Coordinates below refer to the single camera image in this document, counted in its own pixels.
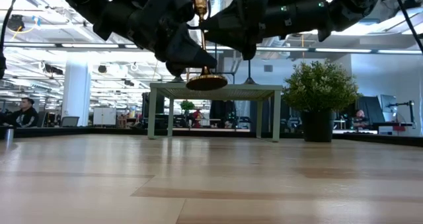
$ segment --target cabinet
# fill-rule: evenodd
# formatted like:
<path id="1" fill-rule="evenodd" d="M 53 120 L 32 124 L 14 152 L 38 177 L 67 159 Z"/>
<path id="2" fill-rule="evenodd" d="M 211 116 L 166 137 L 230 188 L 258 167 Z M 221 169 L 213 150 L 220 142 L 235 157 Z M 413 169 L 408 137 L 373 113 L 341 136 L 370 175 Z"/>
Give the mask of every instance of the cabinet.
<path id="1" fill-rule="evenodd" d="M 94 108 L 93 125 L 116 126 L 116 109 Z"/>

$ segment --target wooden table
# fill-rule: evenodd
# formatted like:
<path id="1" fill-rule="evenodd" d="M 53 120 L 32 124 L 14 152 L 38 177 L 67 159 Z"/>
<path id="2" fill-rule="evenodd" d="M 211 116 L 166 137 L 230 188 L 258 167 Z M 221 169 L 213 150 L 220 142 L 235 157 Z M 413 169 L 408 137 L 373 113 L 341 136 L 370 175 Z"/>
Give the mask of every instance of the wooden table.
<path id="1" fill-rule="evenodd" d="M 257 127 L 256 136 L 261 138 L 262 131 L 262 108 L 263 101 L 274 96 L 273 112 L 273 142 L 280 138 L 280 103 L 282 86 L 278 85 L 227 85 L 214 91 L 191 91 L 185 87 L 185 83 L 151 83 L 150 84 L 149 114 L 156 114 L 157 93 L 169 98 L 169 121 L 168 136 L 173 134 L 173 102 L 175 99 L 204 99 L 204 100 L 241 100 L 257 101 Z M 148 138 L 154 136 L 155 116 L 148 118 Z"/>

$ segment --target potted plant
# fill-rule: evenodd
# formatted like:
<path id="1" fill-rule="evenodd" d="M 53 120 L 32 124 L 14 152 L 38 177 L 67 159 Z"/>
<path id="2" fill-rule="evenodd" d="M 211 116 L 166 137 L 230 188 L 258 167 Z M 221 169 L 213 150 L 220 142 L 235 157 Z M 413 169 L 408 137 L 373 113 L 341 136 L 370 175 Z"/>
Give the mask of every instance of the potted plant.
<path id="1" fill-rule="evenodd" d="M 190 113 L 190 110 L 193 110 L 195 108 L 194 103 L 184 100 L 180 103 L 180 109 L 184 111 L 185 120 L 188 121 L 188 115 Z"/>
<path id="2" fill-rule="evenodd" d="M 329 60 L 294 65 L 293 74 L 285 82 L 282 99 L 301 112 L 306 141 L 331 142 L 334 112 L 360 96 L 354 78 Z"/>

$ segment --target monitor screen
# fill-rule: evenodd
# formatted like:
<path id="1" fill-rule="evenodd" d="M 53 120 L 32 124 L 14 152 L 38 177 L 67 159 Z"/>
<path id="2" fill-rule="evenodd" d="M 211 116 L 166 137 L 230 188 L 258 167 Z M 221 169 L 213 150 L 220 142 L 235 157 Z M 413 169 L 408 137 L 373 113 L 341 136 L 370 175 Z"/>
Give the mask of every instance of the monitor screen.
<path id="1" fill-rule="evenodd" d="M 396 106 L 390 106 L 397 103 L 397 98 L 391 95 L 381 95 L 382 111 L 397 113 Z"/>

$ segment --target black plant pot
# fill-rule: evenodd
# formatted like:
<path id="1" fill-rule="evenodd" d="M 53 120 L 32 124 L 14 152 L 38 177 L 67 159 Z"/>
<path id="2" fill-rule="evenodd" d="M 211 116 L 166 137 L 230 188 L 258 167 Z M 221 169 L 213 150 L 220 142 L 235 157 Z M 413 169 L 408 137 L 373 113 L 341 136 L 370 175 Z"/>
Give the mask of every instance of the black plant pot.
<path id="1" fill-rule="evenodd" d="M 333 111 L 302 112 L 304 140 L 331 142 L 335 114 Z"/>

